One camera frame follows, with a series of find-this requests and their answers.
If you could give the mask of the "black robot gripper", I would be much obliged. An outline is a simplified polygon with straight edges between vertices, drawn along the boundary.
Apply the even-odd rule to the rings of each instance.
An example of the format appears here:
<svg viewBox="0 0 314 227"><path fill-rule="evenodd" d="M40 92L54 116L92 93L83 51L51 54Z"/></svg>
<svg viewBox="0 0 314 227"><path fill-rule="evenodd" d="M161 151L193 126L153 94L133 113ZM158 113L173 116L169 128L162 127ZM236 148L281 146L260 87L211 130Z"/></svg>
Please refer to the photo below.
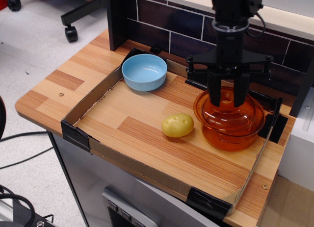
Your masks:
<svg viewBox="0 0 314 227"><path fill-rule="evenodd" d="M252 79L271 76L269 66L274 57L244 49L248 21L227 26L214 20L211 26L216 31L216 47L186 58L187 79L207 80L210 101L217 107L220 106L221 79L235 79L234 105L239 107L245 102Z"/></svg>

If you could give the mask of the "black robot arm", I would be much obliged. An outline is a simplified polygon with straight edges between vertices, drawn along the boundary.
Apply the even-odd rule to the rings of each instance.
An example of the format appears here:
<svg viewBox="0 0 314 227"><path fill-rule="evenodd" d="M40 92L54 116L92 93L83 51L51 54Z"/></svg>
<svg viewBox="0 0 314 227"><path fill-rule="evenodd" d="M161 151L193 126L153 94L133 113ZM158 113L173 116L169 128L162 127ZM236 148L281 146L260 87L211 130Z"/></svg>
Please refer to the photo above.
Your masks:
<svg viewBox="0 0 314 227"><path fill-rule="evenodd" d="M209 99L220 106L221 81L234 81L234 106L244 104L249 85L255 77L269 77L273 56L244 49L244 35L249 19L258 16L262 0L212 0L216 30L216 47L205 53L190 55L188 76L207 76Z"/></svg>

